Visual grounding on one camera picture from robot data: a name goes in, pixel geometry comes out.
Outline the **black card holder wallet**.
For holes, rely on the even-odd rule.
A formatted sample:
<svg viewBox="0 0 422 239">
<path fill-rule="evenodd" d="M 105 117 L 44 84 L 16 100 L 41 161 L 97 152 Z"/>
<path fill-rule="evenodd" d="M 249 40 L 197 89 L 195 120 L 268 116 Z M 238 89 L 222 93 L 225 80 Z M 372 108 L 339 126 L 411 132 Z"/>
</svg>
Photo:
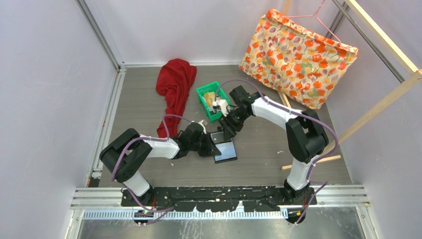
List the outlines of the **black card holder wallet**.
<svg viewBox="0 0 422 239">
<path fill-rule="evenodd" d="M 212 132 L 211 138 L 220 151 L 220 155 L 213 157 L 215 164 L 237 160 L 237 153 L 232 139 L 224 139 L 223 132 Z"/>
</svg>

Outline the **green plastic bin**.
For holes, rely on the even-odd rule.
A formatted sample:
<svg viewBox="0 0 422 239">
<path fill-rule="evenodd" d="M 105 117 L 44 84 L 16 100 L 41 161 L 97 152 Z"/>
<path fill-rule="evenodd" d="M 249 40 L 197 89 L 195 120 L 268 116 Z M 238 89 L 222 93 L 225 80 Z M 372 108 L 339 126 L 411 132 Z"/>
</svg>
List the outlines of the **green plastic bin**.
<svg viewBox="0 0 422 239">
<path fill-rule="evenodd" d="M 222 88 L 220 88 L 217 92 L 219 87 L 220 83 L 218 81 L 214 81 L 207 85 L 196 88 L 199 101 L 203 105 L 205 112 L 211 122 L 217 121 L 222 116 L 222 112 L 220 110 L 216 110 L 212 107 L 215 96 L 217 96 L 217 100 L 224 99 L 229 105 L 231 104 L 229 97 L 226 95 Z"/>
</svg>

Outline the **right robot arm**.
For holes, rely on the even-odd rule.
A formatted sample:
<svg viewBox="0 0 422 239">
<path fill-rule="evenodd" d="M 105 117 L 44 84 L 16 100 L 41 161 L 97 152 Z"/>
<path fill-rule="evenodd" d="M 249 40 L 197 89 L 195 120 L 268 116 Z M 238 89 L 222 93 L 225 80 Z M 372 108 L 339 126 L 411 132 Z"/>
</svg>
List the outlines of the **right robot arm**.
<svg viewBox="0 0 422 239">
<path fill-rule="evenodd" d="M 288 203 L 297 204 L 308 191 L 312 162 L 329 143 L 317 113 L 314 110 L 288 108 L 259 92 L 250 94 L 242 86 L 229 94 L 235 102 L 234 107 L 223 99 L 215 98 L 212 102 L 212 107 L 222 112 L 218 122 L 225 139 L 235 137 L 250 116 L 266 119 L 285 130 L 288 148 L 294 159 L 284 182 L 283 193 Z"/>
</svg>

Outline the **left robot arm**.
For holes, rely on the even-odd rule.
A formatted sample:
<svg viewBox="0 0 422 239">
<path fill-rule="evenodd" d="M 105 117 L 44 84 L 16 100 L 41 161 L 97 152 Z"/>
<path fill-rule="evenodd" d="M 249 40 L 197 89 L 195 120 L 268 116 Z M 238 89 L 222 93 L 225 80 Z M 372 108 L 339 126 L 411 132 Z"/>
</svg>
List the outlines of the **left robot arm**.
<svg viewBox="0 0 422 239">
<path fill-rule="evenodd" d="M 112 173 L 112 180 L 125 185 L 133 194 L 133 199 L 141 206 L 152 202 L 150 184 L 141 175 L 139 168 L 146 159 L 179 159 L 189 152 L 200 157 L 221 155 L 220 150 L 201 122 L 190 123 L 185 130 L 170 138 L 157 138 L 139 134 L 129 128 L 105 147 L 99 159 Z"/>
</svg>

